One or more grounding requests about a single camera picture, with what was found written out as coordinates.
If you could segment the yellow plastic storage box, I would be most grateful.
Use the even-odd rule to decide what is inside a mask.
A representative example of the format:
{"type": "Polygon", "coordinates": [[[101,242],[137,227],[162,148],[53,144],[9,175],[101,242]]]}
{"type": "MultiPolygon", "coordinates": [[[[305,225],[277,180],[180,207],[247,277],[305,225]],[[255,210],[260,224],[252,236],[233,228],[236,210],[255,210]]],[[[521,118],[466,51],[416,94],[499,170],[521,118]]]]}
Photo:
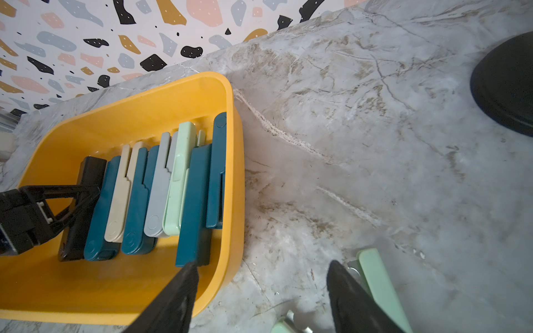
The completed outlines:
{"type": "Polygon", "coordinates": [[[128,325],[199,263],[190,316],[239,270],[241,118],[229,80],[195,74],[65,120],[1,187],[1,317],[128,325]]]}

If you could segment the cream pruning pliers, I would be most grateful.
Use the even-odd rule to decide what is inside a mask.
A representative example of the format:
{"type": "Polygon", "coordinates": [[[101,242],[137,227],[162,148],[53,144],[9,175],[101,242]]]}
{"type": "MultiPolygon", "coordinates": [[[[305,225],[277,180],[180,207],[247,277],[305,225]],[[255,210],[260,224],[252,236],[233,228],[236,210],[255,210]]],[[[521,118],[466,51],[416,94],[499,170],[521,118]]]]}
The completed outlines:
{"type": "Polygon", "coordinates": [[[131,184],[136,171],[137,158],[140,149],[146,147],[144,142],[137,142],[133,148],[129,144],[126,144],[122,149],[115,190],[104,235],[104,239],[107,242],[121,243],[123,240],[131,184]]]}

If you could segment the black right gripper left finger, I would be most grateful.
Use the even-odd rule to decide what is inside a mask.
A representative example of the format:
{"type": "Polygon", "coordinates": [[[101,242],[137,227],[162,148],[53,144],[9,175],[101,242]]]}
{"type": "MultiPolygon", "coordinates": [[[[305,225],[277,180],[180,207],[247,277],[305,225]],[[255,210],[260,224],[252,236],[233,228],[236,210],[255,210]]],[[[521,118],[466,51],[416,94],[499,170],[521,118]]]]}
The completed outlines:
{"type": "Polygon", "coordinates": [[[197,296],[199,275],[187,263],[125,332],[188,332],[197,296]]]}

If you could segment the dark teal pruning pliers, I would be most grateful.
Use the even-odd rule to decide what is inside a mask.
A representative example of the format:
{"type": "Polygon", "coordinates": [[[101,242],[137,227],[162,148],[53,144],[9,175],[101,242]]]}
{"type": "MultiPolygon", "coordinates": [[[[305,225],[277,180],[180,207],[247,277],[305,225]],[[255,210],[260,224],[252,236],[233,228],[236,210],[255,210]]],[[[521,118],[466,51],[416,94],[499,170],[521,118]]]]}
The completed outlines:
{"type": "Polygon", "coordinates": [[[206,227],[222,229],[223,203],[226,176],[227,114],[215,117],[210,159],[210,179],[208,187],[208,208],[206,227]]]}

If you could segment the mint green pruning pliers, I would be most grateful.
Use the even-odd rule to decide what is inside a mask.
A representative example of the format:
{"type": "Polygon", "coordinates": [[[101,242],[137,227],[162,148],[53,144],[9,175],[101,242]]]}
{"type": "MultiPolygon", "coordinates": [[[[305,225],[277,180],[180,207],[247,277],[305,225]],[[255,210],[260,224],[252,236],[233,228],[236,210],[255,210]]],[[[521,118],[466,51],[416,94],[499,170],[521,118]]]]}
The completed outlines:
{"type": "Polygon", "coordinates": [[[177,133],[173,170],[169,183],[165,220],[163,223],[163,229],[169,236],[179,236],[180,234],[187,184],[187,171],[190,168],[192,150],[197,146],[197,128],[194,123],[181,123],[177,133]]]}

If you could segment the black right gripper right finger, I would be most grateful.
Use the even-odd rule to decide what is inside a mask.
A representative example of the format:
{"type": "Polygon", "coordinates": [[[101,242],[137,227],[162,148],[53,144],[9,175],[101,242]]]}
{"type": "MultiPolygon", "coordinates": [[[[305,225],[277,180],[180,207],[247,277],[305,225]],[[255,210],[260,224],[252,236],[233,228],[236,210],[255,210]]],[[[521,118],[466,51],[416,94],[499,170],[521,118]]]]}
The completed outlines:
{"type": "Polygon", "coordinates": [[[327,289],[336,332],[402,332],[337,260],[328,268],[327,289]]]}

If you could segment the black pliers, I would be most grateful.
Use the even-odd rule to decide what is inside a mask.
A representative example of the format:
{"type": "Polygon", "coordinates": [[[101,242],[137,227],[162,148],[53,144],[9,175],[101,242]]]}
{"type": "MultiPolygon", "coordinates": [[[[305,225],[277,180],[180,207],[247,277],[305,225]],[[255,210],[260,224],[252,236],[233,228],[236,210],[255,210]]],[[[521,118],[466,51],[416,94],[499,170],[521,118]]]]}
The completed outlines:
{"type": "MultiPolygon", "coordinates": [[[[80,165],[77,183],[79,185],[94,185],[98,189],[104,181],[107,161],[101,158],[87,156],[80,165]]],[[[84,258],[84,249],[90,229],[94,207],[99,195],[86,205],[81,205],[90,198],[88,192],[78,194],[70,209],[75,211],[72,222],[62,233],[61,245],[58,251],[60,262],[76,261],[84,258]]]]}

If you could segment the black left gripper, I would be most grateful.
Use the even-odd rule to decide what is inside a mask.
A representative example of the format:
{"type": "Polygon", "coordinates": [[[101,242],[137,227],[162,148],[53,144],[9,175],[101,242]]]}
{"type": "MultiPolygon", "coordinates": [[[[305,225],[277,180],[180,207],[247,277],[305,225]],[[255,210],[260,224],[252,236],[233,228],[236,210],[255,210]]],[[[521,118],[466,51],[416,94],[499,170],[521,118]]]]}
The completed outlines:
{"type": "Polygon", "coordinates": [[[32,185],[1,193],[1,254],[20,255],[67,231],[66,246],[86,245],[97,185],[32,185]],[[73,198],[74,204],[54,216],[46,200],[73,198]]]}

